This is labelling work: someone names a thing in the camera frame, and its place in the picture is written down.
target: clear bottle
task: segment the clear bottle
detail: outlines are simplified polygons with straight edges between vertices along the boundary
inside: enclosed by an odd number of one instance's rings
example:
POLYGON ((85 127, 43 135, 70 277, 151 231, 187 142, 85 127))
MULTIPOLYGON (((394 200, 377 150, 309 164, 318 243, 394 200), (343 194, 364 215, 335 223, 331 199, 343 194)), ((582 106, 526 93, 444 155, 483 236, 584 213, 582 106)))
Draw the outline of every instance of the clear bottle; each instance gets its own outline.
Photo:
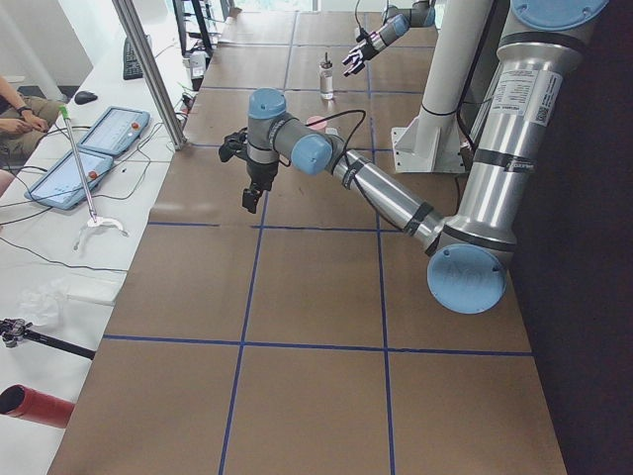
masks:
POLYGON ((327 52, 325 59, 318 65, 318 78, 320 80, 320 97, 326 100, 332 99, 334 97, 332 61, 327 58, 327 52))

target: black tripod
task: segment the black tripod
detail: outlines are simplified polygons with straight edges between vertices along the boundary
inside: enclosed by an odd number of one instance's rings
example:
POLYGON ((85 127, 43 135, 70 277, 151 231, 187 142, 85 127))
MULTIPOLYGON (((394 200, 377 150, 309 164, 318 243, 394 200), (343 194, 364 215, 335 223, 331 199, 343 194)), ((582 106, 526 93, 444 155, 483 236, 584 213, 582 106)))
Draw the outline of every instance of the black tripod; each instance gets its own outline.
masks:
POLYGON ((93 359, 95 357, 95 351, 68 343, 67 341, 62 341, 61 339, 46 336, 45 334, 33 332, 29 330, 31 325, 31 323, 27 324, 27 322, 22 319, 5 319, 0 321, 0 335, 2 335, 2 340, 7 348, 15 348, 18 342, 25 338, 45 344, 46 346, 52 346, 53 348, 83 356, 84 358, 93 359))

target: tablet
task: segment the tablet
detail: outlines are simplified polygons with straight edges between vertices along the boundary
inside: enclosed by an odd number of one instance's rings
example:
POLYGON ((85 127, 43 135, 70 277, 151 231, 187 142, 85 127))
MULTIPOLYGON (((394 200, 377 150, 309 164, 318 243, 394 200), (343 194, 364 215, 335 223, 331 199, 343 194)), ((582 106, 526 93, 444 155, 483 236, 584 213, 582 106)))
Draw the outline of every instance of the tablet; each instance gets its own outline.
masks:
MULTIPOLYGON (((80 150, 79 155, 84 172, 88 175, 88 186, 92 190, 112 168, 114 159, 91 150, 80 150)), ((68 210, 85 200, 86 193, 72 150, 30 187, 24 196, 60 210, 68 210)))
POLYGON ((145 111, 111 106, 77 146, 116 158, 130 148, 148 123, 149 114, 145 111))

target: computer mouse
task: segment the computer mouse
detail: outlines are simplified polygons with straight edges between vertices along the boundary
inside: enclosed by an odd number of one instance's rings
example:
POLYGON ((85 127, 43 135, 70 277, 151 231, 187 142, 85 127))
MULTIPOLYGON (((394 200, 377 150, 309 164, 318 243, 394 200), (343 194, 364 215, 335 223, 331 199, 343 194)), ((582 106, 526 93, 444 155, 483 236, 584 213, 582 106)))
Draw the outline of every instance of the computer mouse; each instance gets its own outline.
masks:
POLYGON ((96 101, 99 98, 95 93, 90 91, 77 91, 75 94, 75 104, 82 105, 92 101, 96 101))

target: white desk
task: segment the white desk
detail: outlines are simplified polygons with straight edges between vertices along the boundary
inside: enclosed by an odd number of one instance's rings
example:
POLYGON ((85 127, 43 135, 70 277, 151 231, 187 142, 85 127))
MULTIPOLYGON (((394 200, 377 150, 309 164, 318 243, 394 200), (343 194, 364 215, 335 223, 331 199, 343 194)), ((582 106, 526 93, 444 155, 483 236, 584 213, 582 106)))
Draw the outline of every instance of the white desk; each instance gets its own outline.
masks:
MULTIPOLYGON (((154 55, 158 54, 156 62, 170 100, 175 105, 184 91, 182 85, 191 87, 188 73, 182 66, 175 22, 166 18, 163 23, 145 26, 145 32, 151 35, 152 50, 154 55)), ((124 81, 122 78, 124 38, 125 34, 120 29, 113 47, 80 87, 81 90, 96 93, 99 99, 82 106, 71 102, 68 104, 68 111, 73 124, 90 126, 109 106, 145 110, 151 115, 151 122, 142 139, 161 119, 145 81, 124 81)), ((64 127, 61 118, 57 124, 61 128, 64 127)), ((83 133, 80 131, 75 132, 77 138, 81 134, 83 133)), ((28 165, 48 169, 69 150, 67 138, 62 134, 55 134, 43 140, 28 165)), ((70 265, 128 269, 145 228, 149 209, 158 194, 173 153, 173 147, 164 128, 161 128, 142 150, 149 155, 151 163, 134 194, 125 201, 95 197, 98 214, 120 220, 130 234, 128 237, 122 236, 115 228, 89 230, 84 235, 79 249, 73 250, 79 229, 89 219, 85 202, 67 212, 51 210, 24 222, 7 225, 0 230, 0 237, 28 247, 48 259, 63 261, 70 265)), ((145 156, 133 154, 124 164, 105 177, 93 194, 128 195, 134 189, 146 165, 145 156)), ((32 171, 25 170, 20 174, 20 178, 27 184, 34 183, 39 177, 32 171)), ((0 199, 0 206, 26 201, 23 197, 24 191, 24 185, 14 180, 0 199)), ((41 205, 35 203, 3 207, 0 208, 0 223, 27 217, 42 209, 41 205)), ((0 319, 17 317, 20 295, 24 289, 37 290, 50 285, 51 282, 57 282, 61 288, 64 284, 59 282, 66 282, 67 279, 76 276, 85 279, 84 282, 88 286, 98 285, 99 279, 123 285, 125 279, 124 272, 68 269, 60 265, 51 265, 5 242, 0 242, 0 255, 0 319)), ((111 313, 112 307, 108 305, 67 300, 63 303, 58 323, 37 327, 34 330, 96 349, 111 313)), ((0 347, 0 391, 13 384, 23 384, 74 402, 79 396, 89 367, 90 360, 86 358, 32 341, 23 341, 12 349, 3 345, 0 347)), ((2 472, 21 475, 46 473, 62 436, 62 429, 0 417, 2 472)))

